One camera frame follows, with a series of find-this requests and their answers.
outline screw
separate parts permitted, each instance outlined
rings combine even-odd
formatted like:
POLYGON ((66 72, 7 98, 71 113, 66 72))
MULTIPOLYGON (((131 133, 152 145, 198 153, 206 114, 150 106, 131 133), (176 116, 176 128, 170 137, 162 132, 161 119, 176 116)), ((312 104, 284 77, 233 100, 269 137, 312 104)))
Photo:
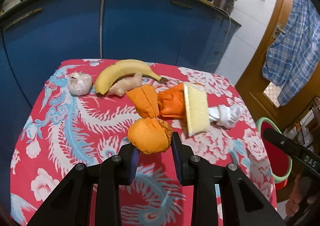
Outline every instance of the screw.
POLYGON ((229 168, 230 170, 232 170, 232 171, 235 171, 235 170, 237 170, 237 165, 231 163, 231 164, 228 165, 228 168, 229 168))
POLYGON ((121 157, 119 155, 113 155, 111 159, 114 162, 118 162, 119 160, 121 160, 121 157))
POLYGON ((198 162, 198 161, 200 161, 200 157, 197 156, 197 155, 193 155, 190 159, 191 159, 193 162, 198 162))
POLYGON ((76 170, 82 170, 82 169, 84 169, 83 163, 76 164, 76 170))

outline power cord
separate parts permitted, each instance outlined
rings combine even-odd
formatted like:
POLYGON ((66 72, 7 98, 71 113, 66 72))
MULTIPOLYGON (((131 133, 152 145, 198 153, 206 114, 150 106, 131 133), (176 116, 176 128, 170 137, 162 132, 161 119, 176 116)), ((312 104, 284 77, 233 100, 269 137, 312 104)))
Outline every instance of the power cord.
POLYGON ((217 10, 219 10, 219 11, 221 11, 221 12, 224 12, 224 13, 225 13, 226 15, 228 15, 228 17, 229 17, 229 28, 228 28, 228 32, 227 32, 226 38, 224 39, 224 43, 226 43, 227 38, 228 38, 228 35, 229 35, 229 32, 230 32, 230 29, 231 29, 231 17, 230 17, 230 15, 229 15, 229 13, 227 13, 225 10, 222 10, 222 9, 216 7, 216 6, 215 6, 214 8, 217 9, 217 10))

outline person's hand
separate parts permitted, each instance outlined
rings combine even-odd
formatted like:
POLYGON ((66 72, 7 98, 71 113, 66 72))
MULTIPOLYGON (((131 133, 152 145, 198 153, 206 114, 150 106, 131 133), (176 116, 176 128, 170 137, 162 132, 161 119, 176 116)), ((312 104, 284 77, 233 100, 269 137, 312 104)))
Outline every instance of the person's hand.
MULTIPOLYGON (((288 216, 292 217, 299 210, 299 204, 302 201, 302 196, 299 192, 299 182, 301 179, 301 174, 299 174, 295 181, 292 193, 289 195, 289 200, 285 205, 285 212, 288 216)), ((310 196, 307 200, 308 204, 312 204, 316 201, 317 195, 310 196)))

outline cabinet handle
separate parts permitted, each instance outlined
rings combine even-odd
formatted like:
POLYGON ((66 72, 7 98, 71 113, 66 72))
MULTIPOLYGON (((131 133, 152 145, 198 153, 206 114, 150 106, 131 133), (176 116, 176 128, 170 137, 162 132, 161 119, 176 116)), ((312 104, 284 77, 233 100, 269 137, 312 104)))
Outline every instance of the cabinet handle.
POLYGON ((24 19, 24 18, 26 18, 26 17, 34 14, 34 13, 40 12, 40 11, 42 11, 42 9, 43 9, 43 8, 40 7, 40 8, 34 9, 34 10, 32 10, 32 11, 30 11, 30 12, 28 12, 28 13, 22 15, 22 16, 20 16, 19 18, 17 18, 17 19, 14 20, 13 22, 11 22, 8 26, 4 27, 3 30, 7 30, 7 29, 10 28, 12 25, 16 24, 18 21, 21 21, 22 19, 24 19))
POLYGON ((179 5, 179 6, 183 7, 183 8, 192 9, 191 6, 186 5, 186 4, 179 3, 179 2, 176 2, 176 1, 171 1, 171 3, 172 3, 172 4, 175 4, 175 5, 179 5))

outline yellow sponge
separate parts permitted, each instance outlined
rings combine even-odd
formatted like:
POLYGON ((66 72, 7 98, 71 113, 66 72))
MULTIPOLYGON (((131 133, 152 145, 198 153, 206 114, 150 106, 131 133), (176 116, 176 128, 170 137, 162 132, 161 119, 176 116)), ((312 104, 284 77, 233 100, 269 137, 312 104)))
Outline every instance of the yellow sponge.
POLYGON ((183 93, 189 136, 208 131, 210 127, 209 108, 207 93, 205 92, 204 87, 184 82, 183 93))

